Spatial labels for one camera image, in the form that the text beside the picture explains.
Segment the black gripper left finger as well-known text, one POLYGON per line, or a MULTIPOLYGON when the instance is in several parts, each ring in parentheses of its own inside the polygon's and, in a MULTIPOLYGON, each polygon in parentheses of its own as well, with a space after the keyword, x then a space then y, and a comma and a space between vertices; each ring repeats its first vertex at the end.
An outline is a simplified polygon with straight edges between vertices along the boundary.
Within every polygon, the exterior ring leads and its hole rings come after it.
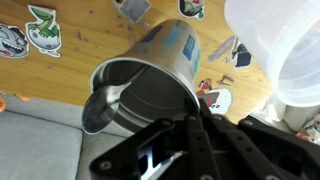
POLYGON ((95 158, 91 180, 144 180, 175 154, 169 136, 175 123, 159 119, 95 158))

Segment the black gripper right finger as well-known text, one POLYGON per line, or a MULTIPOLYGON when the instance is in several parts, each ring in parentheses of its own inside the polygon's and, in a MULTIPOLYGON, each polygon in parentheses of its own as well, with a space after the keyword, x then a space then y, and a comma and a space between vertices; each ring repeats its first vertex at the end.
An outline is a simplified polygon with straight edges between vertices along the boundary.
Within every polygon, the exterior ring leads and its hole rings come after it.
POLYGON ((320 147, 248 116, 232 124, 205 102, 185 117, 188 164, 205 180, 320 180, 320 147))

